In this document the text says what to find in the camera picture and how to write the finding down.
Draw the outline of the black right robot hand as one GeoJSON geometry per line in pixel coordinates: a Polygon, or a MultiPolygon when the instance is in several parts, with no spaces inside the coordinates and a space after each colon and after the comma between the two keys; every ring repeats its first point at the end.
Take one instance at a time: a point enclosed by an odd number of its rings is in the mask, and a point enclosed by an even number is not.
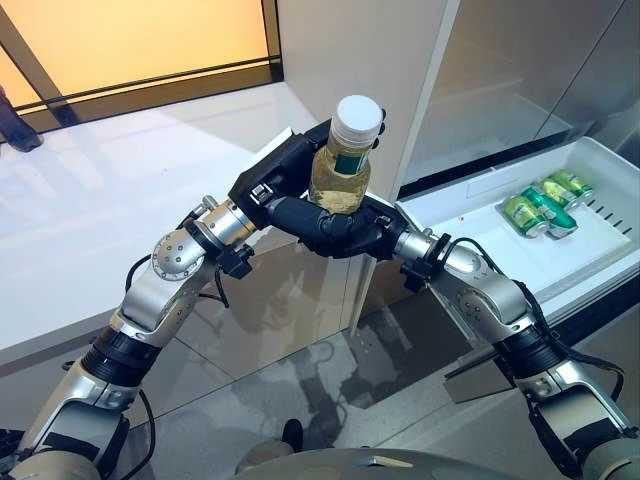
{"type": "Polygon", "coordinates": [[[389,202],[366,195],[351,214],[330,214],[320,220],[318,239],[299,241],[310,251],[334,259],[367,254],[376,260],[391,260],[408,221],[389,202]]]}

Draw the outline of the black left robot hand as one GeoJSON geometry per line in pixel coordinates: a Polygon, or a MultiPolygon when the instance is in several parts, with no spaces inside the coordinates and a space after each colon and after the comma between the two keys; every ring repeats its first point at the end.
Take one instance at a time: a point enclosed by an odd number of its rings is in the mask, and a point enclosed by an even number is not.
{"type": "Polygon", "coordinates": [[[322,218],[359,208],[370,179],[369,154],[385,117],[369,97],[343,98],[330,120],[291,135],[243,172],[230,199],[259,229],[274,226],[318,239],[322,218]]]}

